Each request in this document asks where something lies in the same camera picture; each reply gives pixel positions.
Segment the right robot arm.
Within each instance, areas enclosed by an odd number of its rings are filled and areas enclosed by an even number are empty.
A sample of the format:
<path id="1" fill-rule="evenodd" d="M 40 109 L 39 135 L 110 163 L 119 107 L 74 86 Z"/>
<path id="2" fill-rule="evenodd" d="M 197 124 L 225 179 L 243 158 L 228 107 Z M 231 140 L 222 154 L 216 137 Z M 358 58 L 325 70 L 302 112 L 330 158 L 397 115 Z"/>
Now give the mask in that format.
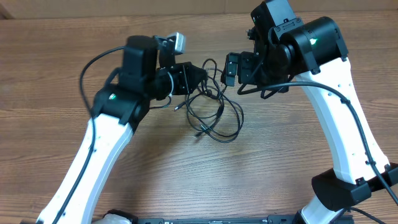
<path id="1" fill-rule="evenodd" d="M 330 147 L 333 167 L 312 179 L 314 198 L 288 223 L 347 223 L 373 192 L 390 192 L 397 164 L 378 146 L 356 94 L 348 49 L 329 17 L 304 23 L 288 1 L 263 1 L 251 12 L 252 52 L 230 53 L 221 81 L 238 93 L 269 98 L 299 86 L 310 100 Z"/>

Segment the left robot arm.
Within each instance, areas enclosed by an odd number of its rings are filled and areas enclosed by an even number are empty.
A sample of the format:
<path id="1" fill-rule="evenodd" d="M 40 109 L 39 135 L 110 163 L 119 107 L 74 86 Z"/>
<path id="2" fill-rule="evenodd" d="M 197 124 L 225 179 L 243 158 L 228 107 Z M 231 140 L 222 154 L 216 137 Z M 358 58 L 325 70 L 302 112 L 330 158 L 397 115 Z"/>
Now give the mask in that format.
<path id="1" fill-rule="evenodd" d="M 91 223 L 99 196 L 120 153 L 151 110 L 151 100 L 193 93 L 207 72 L 191 62 L 176 63 L 186 38 L 133 35 L 115 68 L 85 106 L 90 114 L 81 146 L 57 192 L 37 223 Z"/>

